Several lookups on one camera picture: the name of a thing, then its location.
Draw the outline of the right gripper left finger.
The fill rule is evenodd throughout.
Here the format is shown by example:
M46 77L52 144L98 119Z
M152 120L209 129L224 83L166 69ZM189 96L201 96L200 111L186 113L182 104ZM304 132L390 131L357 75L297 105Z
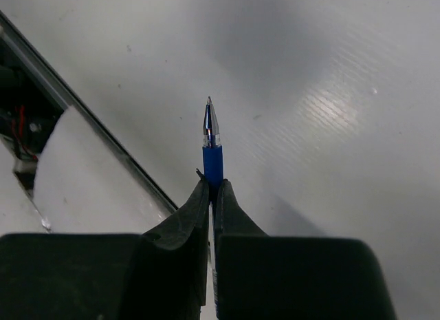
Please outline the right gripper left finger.
M2 319L198 319L206 303L209 187L143 234L1 238Z

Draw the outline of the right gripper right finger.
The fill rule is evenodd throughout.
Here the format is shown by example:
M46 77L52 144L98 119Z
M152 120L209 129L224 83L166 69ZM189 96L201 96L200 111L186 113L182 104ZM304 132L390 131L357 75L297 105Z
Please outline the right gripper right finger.
M224 180L217 196L220 319L395 319L375 254L358 239L274 237L239 206Z

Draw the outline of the blue pen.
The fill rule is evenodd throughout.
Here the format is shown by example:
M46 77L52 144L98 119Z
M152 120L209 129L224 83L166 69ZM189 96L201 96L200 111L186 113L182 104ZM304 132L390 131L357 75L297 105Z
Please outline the blue pen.
M219 125L212 99L209 96L203 119L203 174L209 185L209 231L210 260L212 266L212 282L215 308L218 308L217 296L217 264L215 255L215 216L217 196L223 182L223 149L220 141Z

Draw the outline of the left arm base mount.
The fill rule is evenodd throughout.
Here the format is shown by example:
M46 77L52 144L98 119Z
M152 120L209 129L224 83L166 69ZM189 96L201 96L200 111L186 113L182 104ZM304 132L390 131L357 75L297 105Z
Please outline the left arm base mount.
M1 40L1 141L14 156L13 174L29 196L60 107Z

